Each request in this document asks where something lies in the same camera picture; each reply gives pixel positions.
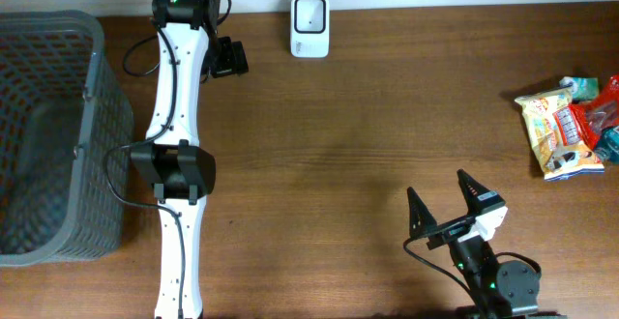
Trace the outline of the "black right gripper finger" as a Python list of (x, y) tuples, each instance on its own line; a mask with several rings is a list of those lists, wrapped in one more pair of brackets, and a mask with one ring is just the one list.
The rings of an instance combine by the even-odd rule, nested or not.
[(457, 171), (458, 185), (468, 208), (478, 208), (478, 197), (484, 193), (483, 186), (463, 169)]
[(416, 190), (409, 187), (406, 193), (409, 207), (409, 237), (413, 240), (425, 238), (434, 232), (437, 222)]

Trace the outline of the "yellow snack bag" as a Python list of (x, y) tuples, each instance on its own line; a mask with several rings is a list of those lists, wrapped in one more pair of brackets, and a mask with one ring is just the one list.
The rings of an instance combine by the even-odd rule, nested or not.
[(572, 101), (569, 88), (515, 98), (531, 149), (549, 182), (604, 172), (602, 161), (584, 142)]

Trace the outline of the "red snack bag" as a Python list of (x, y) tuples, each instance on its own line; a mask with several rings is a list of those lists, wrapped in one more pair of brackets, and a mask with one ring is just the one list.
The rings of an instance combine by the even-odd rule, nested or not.
[(618, 125), (618, 75), (610, 78), (600, 94), (588, 103), (571, 104), (577, 130), (585, 144), (594, 149), (607, 128)]

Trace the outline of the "teal mouthwash bottle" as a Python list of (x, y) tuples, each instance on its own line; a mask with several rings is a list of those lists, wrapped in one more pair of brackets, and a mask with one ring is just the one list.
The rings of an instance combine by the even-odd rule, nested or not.
[(594, 152), (596, 156), (603, 162), (611, 162), (617, 164), (619, 162), (619, 127), (610, 127), (604, 129), (599, 141), (596, 144)]

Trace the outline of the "green tissue pack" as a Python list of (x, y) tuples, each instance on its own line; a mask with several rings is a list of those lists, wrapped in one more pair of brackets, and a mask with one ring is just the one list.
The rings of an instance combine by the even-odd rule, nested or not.
[(559, 81), (561, 88), (567, 88), (574, 102), (590, 102), (600, 93), (597, 78), (565, 76)]

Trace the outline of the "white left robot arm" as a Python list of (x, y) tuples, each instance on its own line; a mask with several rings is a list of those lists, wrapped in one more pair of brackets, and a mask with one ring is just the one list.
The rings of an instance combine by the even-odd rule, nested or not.
[(162, 232), (157, 318), (200, 318), (199, 249), (216, 160), (200, 146), (197, 108), (208, 77), (249, 70), (243, 45), (219, 34), (231, 0), (153, 0), (159, 43), (156, 102), (144, 140), (130, 157), (153, 191)]

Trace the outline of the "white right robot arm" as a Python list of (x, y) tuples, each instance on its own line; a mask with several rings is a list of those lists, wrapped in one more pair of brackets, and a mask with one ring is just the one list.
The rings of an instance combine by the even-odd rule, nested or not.
[[(436, 221), (416, 190), (407, 189), (409, 237), (403, 242), (404, 251), (464, 290), (473, 304), (456, 309), (460, 318), (561, 318), (557, 311), (539, 309), (541, 265), (515, 252), (496, 253), (489, 244), (508, 212), (504, 198), (462, 169), (457, 178), (467, 212), (444, 223)], [(448, 247), (461, 277), (409, 248), (421, 239), (430, 250)]]

